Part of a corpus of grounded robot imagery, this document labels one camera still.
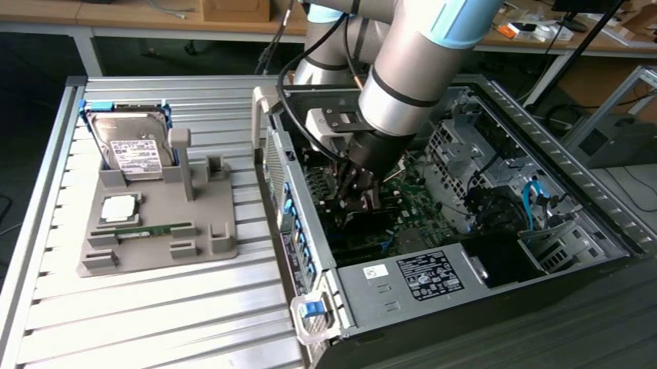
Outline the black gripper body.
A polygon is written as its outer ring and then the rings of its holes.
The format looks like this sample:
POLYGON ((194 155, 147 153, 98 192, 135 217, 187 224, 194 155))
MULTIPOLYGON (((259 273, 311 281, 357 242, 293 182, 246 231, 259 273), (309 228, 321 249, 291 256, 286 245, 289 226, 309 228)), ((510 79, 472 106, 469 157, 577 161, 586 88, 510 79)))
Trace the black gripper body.
POLYGON ((391 136, 379 131, 357 131, 349 143, 349 160, 382 179, 414 138, 414 135, 391 136))

